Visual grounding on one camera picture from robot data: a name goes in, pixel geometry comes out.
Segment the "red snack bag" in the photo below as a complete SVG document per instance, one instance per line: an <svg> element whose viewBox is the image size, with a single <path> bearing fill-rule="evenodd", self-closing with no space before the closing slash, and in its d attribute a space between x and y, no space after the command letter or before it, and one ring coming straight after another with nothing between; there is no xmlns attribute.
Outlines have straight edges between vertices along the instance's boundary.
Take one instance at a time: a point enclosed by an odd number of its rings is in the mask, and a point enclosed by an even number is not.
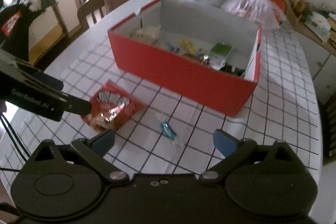
<svg viewBox="0 0 336 224"><path fill-rule="evenodd" d="M97 133L119 130L145 104L112 81L106 82L90 99L91 112L82 120Z"/></svg>

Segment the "green cracker packet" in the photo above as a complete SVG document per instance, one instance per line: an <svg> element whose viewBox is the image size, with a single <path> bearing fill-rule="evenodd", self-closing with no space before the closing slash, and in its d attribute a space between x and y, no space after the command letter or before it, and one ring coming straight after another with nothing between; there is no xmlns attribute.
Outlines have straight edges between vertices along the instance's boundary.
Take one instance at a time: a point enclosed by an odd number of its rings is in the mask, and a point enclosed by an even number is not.
<svg viewBox="0 0 336 224"><path fill-rule="evenodd" d="M228 56L233 49L234 47L229 44L217 43L211 48L209 53L205 55L202 64L206 64L210 68L219 71L225 66Z"/></svg>

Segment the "white patterned snack packet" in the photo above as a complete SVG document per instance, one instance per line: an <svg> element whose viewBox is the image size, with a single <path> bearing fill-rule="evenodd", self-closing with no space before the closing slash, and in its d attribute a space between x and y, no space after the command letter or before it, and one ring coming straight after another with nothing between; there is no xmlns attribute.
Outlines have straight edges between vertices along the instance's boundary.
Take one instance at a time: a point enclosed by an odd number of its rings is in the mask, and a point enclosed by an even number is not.
<svg viewBox="0 0 336 224"><path fill-rule="evenodd" d="M159 38L161 26L148 26L136 30L132 38L142 43L153 44Z"/></svg>

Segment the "yellow green snack pouch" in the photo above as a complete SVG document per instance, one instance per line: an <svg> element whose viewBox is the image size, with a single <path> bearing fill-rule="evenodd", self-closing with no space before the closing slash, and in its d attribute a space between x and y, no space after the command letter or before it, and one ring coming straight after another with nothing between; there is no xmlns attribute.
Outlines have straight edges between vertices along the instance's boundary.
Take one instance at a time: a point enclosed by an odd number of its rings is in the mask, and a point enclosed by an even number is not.
<svg viewBox="0 0 336 224"><path fill-rule="evenodd" d="M181 40L180 45L181 45L181 48L183 48L189 54L194 55L194 56L204 56L208 54L206 50L197 48L193 42L187 39Z"/></svg>

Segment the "white grid tablecloth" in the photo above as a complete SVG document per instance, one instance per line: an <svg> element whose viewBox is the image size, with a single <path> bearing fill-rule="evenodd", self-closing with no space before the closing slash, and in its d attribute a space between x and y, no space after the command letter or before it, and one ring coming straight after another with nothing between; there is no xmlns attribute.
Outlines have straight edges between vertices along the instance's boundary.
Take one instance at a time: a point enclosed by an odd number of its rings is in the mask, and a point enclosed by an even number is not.
<svg viewBox="0 0 336 224"><path fill-rule="evenodd" d="M291 26L265 32L259 82L237 116L231 118L118 69L108 29L152 0L130 0L79 36L46 69L64 81L64 90L88 99L108 80L142 100L146 108L116 134L105 158L128 174L201 173L219 162L213 133L223 129L259 144L285 140L318 180L322 169L322 128L313 81ZM163 136L155 117L163 113L185 144Z"/></svg>

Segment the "blue wrapped candy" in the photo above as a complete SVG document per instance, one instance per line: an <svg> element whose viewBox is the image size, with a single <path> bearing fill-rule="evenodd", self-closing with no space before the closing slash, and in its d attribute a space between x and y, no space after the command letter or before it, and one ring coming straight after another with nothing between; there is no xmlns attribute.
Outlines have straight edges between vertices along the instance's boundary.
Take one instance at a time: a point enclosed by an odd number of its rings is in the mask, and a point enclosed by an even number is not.
<svg viewBox="0 0 336 224"><path fill-rule="evenodd" d="M169 118L163 114L163 113L157 113L155 115L157 120L159 121L160 127L163 131L163 136L165 136L167 139L171 140L173 142L173 145L179 145L183 147L185 144L181 139L179 138L178 134L175 132L175 130L171 127L169 124Z"/></svg>

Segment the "brown M&M's bag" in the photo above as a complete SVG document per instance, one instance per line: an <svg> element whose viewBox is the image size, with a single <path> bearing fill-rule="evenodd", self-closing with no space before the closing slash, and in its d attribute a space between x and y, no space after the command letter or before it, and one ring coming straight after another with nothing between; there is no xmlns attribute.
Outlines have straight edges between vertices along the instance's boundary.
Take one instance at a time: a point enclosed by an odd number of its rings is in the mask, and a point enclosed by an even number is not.
<svg viewBox="0 0 336 224"><path fill-rule="evenodd" d="M238 77L241 77L245 73L244 69L240 69L238 67L235 67L229 64L225 64L224 67L220 69L220 71L224 73L229 73L231 75L236 75Z"/></svg>

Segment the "red cardboard box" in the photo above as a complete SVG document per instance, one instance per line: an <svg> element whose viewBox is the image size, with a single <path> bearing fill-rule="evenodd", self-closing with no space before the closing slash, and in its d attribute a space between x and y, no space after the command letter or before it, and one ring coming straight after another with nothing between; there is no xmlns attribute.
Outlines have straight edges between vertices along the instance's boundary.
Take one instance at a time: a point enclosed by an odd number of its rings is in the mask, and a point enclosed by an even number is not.
<svg viewBox="0 0 336 224"><path fill-rule="evenodd" d="M144 27L161 26L153 44L134 40ZM117 66L135 76L234 117L257 87L261 26L223 10L180 0L154 0L113 26L109 41ZM181 48L190 40L208 53L217 43L234 47L226 64L244 69L238 77L202 64Z"/></svg>

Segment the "wooden chair brown cushion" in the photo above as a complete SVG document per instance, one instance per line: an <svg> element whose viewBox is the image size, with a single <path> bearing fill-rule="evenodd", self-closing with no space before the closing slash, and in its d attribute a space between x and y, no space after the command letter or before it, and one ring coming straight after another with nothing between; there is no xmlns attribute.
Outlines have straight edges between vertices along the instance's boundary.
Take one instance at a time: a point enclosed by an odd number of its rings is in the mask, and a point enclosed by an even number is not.
<svg viewBox="0 0 336 224"><path fill-rule="evenodd" d="M129 0L86 0L84 4L78 9L77 17L83 31L89 28L87 16L91 15L93 24L97 23L95 11L100 12L101 18L109 14L119 6L123 5Z"/></svg>

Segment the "white wooden side cabinet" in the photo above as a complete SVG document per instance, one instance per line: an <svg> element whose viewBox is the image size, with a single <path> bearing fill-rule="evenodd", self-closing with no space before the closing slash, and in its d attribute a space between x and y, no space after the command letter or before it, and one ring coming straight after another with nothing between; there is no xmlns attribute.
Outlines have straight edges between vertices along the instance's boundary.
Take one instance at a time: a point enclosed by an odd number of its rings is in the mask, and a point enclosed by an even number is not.
<svg viewBox="0 0 336 224"><path fill-rule="evenodd" d="M285 2L286 16L305 54L317 99L325 105L335 95L335 50L296 18L289 0Z"/></svg>

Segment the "pinkish plastic bag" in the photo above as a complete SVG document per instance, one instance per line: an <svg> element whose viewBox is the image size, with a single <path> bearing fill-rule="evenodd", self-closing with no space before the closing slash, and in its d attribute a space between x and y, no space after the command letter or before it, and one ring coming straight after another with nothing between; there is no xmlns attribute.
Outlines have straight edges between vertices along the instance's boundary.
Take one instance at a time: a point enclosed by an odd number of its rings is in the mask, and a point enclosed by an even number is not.
<svg viewBox="0 0 336 224"><path fill-rule="evenodd" d="M279 29L286 21L285 13L271 0L226 0L221 9L248 19L265 30Z"/></svg>

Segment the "tissue box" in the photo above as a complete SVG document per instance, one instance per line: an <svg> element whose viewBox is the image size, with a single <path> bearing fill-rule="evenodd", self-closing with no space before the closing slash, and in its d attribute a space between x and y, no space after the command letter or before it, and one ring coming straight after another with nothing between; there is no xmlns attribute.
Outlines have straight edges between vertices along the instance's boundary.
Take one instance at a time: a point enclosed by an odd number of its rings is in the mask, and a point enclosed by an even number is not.
<svg viewBox="0 0 336 224"><path fill-rule="evenodd" d="M306 17L304 25L306 25L322 42L326 43L329 40L331 26L323 15L317 12L312 12Z"/></svg>

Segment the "orange tray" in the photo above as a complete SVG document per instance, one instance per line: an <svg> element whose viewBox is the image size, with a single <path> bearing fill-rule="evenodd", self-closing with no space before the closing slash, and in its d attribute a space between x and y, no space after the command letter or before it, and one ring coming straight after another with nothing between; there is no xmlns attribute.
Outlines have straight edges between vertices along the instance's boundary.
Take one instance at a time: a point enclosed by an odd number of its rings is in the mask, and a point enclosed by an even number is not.
<svg viewBox="0 0 336 224"><path fill-rule="evenodd" d="M286 19L287 5L284 0L268 0L272 4L273 13L279 24Z"/></svg>

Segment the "amber bottle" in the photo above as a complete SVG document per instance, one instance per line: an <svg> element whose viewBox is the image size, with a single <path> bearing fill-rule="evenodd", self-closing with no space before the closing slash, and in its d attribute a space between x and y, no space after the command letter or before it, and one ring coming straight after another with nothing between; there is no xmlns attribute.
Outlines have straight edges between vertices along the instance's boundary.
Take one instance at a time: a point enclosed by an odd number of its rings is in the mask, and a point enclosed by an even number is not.
<svg viewBox="0 0 336 224"><path fill-rule="evenodd" d="M293 4L293 12L297 18L299 18L306 9L306 0L295 0Z"/></svg>

